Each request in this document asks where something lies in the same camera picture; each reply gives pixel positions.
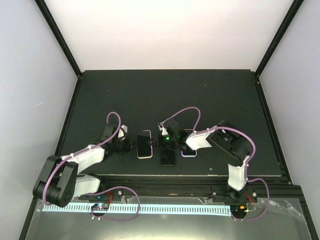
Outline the black phone case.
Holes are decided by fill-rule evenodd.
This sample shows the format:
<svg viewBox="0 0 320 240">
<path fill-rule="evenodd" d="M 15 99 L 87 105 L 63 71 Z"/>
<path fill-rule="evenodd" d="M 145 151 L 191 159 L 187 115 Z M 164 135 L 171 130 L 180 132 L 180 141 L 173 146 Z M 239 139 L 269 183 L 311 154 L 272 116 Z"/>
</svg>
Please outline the black phone case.
<svg viewBox="0 0 320 240">
<path fill-rule="evenodd" d="M 162 166 L 175 166 L 176 152 L 170 149 L 162 149 L 160 151 L 160 163 Z"/>
</svg>

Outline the lavender phone case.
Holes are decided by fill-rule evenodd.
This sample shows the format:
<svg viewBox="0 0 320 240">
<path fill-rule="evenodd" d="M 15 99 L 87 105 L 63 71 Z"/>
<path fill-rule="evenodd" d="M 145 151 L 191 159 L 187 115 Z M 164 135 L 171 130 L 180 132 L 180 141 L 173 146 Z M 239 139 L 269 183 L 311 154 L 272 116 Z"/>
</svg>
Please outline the lavender phone case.
<svg viewBox="0 0 320 240">
<path fill-rule="evenodd" d="M 197 154 L 197 150 L 192 149 L 186 149 L 181 151 L 181 156 L 184 158 L 195 158 Z"/>
</svg>

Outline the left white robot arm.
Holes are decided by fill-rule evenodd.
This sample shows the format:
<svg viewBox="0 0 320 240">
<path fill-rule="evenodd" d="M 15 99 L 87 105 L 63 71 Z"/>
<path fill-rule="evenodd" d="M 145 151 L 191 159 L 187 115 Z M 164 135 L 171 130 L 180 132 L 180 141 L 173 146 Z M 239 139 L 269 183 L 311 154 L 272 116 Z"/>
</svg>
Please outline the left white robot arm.
<svg viewBox="0 0 320 240">
<path fill-rule="evenodd" d="M 49 205 L 65 207 L 69 202 L 82 195 L 91 194 L 95 199 L 103 199 L 108 192 L 106 185 L 101 183 L 100 177 L 94 173 L 78 176 L 89 167 L 107 160 L 111 156 L 120 156 L 132 149 L 128 137 L 128 127 L 121 125 L 117 135 L 102 146 L 88 145 L 78 154 L 65 156 L 49 156 L 35 182 L 32 195 L 42 200 L 46 183 L 52 172 L 63 162 L 63 165 L 53 175 L 45 195 L 45 202 Z"/>
</svg>

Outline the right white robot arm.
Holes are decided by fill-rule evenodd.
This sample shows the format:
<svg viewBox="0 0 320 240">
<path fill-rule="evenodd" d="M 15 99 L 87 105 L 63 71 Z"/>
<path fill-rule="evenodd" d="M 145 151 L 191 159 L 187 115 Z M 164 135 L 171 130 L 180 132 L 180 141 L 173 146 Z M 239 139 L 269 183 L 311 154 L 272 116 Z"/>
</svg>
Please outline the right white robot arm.
<svg viewBox="0 0 320 240">
<path fill-rule="evenodd" d="M 193 154 L 201 149 L 213 149 L 228 166 L 228 198 L 238 202 L 246 195 L 249 162 L 256 153 L 256 145 L 248 135 L 225 120 L 200 131 L 182 128 L 175 119 L 159 123 L 158 128 L 158 137 L 149 138 L 147 146 Z"/>
</svg>

